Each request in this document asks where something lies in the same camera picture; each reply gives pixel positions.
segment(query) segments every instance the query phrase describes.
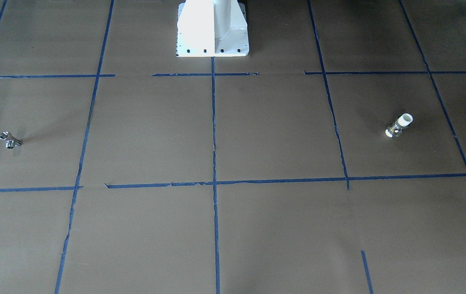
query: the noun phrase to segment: gray floor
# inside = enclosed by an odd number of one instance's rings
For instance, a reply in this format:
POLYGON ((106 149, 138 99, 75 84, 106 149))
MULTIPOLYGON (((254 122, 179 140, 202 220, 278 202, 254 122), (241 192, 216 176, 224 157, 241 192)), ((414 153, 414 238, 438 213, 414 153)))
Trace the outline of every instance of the gray floor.
POLYGON ((0 0, 0 293, 466 294, 466 0, 179 2, 0 0))

